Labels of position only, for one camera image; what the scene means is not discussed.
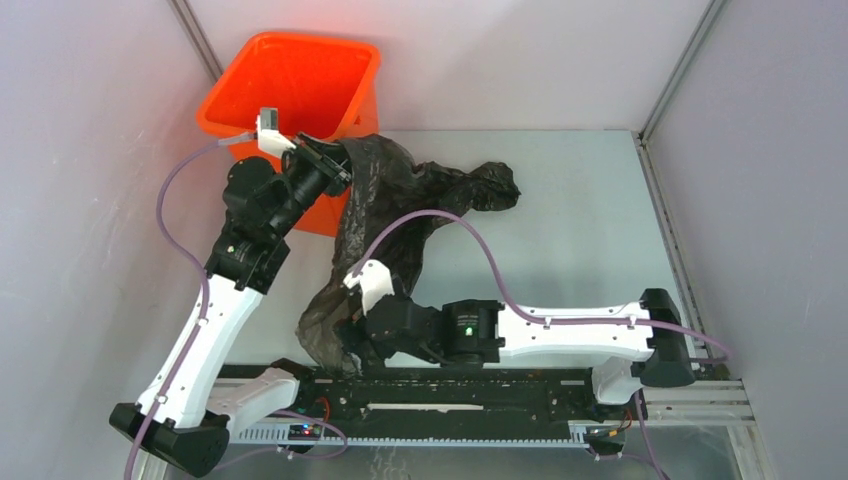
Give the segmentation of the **orange plastic trash bin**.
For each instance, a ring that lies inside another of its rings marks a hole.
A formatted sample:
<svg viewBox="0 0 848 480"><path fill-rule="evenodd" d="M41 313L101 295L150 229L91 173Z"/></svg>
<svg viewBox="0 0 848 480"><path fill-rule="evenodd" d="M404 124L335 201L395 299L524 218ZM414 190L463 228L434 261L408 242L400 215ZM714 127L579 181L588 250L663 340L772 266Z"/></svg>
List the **orange plastic trash bin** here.
<svg viewBox="0 0 848 480"><path fill-rule="evenodd" d="M324 141L379 131L379 50L368 43L294 32L249 39L196 113L205 133L227 138L252 131L263 107L278 111L278 129Z"/></svg>

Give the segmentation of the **black plastic trash bag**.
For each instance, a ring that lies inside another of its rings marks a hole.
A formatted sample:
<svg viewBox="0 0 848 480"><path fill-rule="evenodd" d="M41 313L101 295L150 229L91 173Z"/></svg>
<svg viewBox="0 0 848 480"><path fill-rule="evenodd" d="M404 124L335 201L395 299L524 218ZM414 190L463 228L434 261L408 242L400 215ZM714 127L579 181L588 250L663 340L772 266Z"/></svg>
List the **black plastic trash bag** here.
<svg viewBox="0 0 848 480"><path fill-rule="evenodd" d="M353 309L343 279L367 248L393 221L418 210L435 209L464 216L471 210L504 211L521 194L512 169L485 162L470 171L436 162L417 163L399 143L381 136L343 138L352 161L352 186L335 240L328 282L299 318L296 335L323 369L350 376L354 361L344 353L333 328Z"/></svg>

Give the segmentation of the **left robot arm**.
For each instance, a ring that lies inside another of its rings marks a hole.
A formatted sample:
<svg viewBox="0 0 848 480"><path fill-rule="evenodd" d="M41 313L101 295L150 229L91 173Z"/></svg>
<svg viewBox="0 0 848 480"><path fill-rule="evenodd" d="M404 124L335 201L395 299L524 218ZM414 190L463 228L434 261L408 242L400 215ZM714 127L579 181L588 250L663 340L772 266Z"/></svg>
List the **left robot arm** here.
<svg viewBox="0 0 848 480"><path fill-rule="evenodd" d="M287 234L318 198L338 196L352 181L350 156L338 142L299 134L259 145L259 155L228 172L224 225L209 258L194 262L200 291L185 327L147 389L109 418L134 452L195 477L214 470L234 435L283 409L304 416L316 403L315 388L302 380L309 370L294 363L212 394L236 337L289 254Z"/></svg>

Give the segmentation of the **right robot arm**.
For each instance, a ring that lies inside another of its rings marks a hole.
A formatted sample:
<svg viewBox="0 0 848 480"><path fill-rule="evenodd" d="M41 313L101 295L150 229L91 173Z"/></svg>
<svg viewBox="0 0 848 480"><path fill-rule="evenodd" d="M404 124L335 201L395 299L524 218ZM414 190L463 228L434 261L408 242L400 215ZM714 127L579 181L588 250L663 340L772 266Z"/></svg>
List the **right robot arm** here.
<svg viewBox="0 0 848 480"><path fill-rule="evenodd" d="M606 418L643 387L695 382L680 326L669 293L650 288L634 302L590 309L513 310L496 300L434 308L405 294L387 295L338 324L336 334L363 370L396 353L454 369L550 355L575 358L590 371L583 408Z"/></svg>

